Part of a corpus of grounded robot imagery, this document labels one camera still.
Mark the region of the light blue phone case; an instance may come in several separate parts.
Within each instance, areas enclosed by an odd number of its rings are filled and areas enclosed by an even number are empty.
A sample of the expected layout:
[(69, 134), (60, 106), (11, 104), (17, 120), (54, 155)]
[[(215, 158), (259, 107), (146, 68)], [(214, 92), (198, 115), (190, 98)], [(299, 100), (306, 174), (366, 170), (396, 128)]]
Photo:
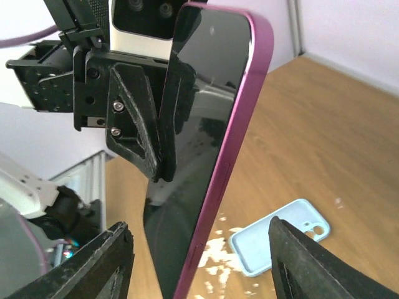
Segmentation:
[(296, 199), (282, 206), (229, 238), (244, 276), (256, 277), (272, 268), (275, 246), (284, 243), (284, 234), (278, 228), (282, 222), (307, 233), (316, 242), (327, 238), (331, 231), (325, 217), (308, 200)]

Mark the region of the right aluminium frame post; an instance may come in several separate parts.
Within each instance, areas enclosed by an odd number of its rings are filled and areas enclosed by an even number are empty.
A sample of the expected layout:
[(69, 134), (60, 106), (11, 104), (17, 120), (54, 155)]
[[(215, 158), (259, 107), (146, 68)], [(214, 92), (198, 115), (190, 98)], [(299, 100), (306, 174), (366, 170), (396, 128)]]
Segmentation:
[(304, 35), (302, 28), (302, 13), (299, 0), (287, 0), (289, 13), (289, 24), (294, 56), (298, 57), (305, 53)]

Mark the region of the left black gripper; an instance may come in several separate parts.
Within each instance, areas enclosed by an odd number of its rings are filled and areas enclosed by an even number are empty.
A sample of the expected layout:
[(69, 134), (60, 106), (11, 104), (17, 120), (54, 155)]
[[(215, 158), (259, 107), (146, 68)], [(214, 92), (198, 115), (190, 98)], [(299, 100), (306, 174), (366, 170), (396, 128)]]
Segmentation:
[[(176, 51), (167, 61), (59, 41), (34, 44), (6, 62), (38, 112), (72, 113), (76, 130), (106, 128), (106, 144), (149, 180), (173, 180), (176, 136), (188, 121), (196, 70)], [(156, 109), (160, 106), (158, 137)]]

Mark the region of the aluminium frame post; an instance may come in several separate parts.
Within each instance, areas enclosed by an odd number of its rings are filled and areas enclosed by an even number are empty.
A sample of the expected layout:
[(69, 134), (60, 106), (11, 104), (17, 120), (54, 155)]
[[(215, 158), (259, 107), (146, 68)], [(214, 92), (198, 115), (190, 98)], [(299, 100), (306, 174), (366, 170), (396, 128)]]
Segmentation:
[(304, 35), (302, 28), (302, 13), (299, 0), (287, 0), (289, 13), (289, 24), (294, 56), (298, 57), (305, 53)]
[(107, 154), (99, 151), (50, 179), (74, 190), (85, 204), (100, 201), (100, 215), (105, 215), (105, 163)]

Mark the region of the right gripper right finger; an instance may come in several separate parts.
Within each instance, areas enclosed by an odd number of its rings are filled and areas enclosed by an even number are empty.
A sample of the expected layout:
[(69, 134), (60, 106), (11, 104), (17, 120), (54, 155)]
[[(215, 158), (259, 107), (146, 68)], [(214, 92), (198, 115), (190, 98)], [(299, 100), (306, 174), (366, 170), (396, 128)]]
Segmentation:
[(283, 244), (275, 246), (272, 278), (278, 298), (398, 298), (295, 227), (282, 222)]

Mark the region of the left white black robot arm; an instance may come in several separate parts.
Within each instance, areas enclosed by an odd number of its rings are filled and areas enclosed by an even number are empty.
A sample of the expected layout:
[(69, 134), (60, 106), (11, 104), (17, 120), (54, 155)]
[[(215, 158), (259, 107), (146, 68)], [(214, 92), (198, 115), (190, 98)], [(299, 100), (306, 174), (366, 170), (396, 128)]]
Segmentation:
[[(71, 113), (76, 130), (103, 128), (108, 148), (150, 181), (168, 179), (158, 120), (168, 59), (36, 43), (6, 62), (37, 112)], [(86, 244), (100, 231), (100, 203), (79, 206), (75, 192), (14, 166), (1, 172), (1, 195), (51, 239)]]

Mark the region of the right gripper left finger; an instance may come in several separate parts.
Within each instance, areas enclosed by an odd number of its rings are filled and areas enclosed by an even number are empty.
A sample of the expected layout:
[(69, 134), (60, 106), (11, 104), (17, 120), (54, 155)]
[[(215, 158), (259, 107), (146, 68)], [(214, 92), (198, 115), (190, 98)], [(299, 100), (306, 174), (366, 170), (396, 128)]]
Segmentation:
[(132, 233), (117, 222), (8, 298), (126, 298), (133, 261)]

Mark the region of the purple smartphone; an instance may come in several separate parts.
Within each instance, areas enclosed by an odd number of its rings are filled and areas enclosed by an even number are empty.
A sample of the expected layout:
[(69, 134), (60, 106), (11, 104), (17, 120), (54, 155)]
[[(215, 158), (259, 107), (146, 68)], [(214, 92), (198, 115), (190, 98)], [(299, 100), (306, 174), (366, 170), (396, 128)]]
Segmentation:
[(171, 51), (196, 70), (173, 180), (149, 183), (143, 227), (163, 298), (186, 298), (271, 63), (269, 21), (188, 2)]

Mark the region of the left aluminium frame post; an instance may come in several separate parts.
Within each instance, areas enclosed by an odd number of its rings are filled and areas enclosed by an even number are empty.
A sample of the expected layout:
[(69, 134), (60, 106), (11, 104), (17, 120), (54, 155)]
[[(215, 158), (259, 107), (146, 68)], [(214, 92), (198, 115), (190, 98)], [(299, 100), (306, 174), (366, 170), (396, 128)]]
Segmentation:
[(100, 201), (100, 215), (105, 215), (105, 163), (107, 154), (99, 151), (50, 179), (74, 190), (85, 204)]

